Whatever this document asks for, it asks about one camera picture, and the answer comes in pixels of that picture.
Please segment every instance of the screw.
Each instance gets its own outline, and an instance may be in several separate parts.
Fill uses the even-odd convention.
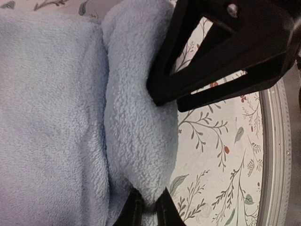
[[[229,13],[229,15],[233,18],[237,18],[237,14],[238,14],[238,7],[235,4],[229,4],[227,7],[227,11]]]

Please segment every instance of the white patterned surface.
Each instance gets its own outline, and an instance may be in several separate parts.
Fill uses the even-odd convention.
[[[6,10],[56,11],[96,18],[103,18],[114,4],[112,0],[0,0]],[[189,63],[210,25],[206,20],[200,22],[177,62],[178,70]],[[180,113],[179,139],[177,167],[169,190],[185,223],[255,226],[263,160],[258,93]]]

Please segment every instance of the folded towel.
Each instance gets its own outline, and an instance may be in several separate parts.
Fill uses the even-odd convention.
[[[0,12],[0,226],[104,226],[101,25]]]
[[[156,107],[146,90],[172,12],[167,0],[124,0],[103,21],[110,69],[104,115],[111,185],[108,226],[117,219],[132,186],[149,207],[142,225],[155,225],[151,207],[175,166],[176,104]]]

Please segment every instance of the metal rim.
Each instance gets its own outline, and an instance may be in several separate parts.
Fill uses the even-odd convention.
[[[291,129],[284,82],[260,92],[264,167],[258,226],[284,226],[291,181]]]

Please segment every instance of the floral wallpaper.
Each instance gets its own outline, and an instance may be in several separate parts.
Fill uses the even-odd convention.
[[[101,2],[0,0],[0,8],[102,18]],[[189,64],[210,26],[210,21],[201,20],[177,61],[177,70]],[[243,74],[232,74],[203,89]],[[179,140],[178,160],[169,191],[184,222],[188,226],[255,226],[263,168],[259,94],[179,113]]]

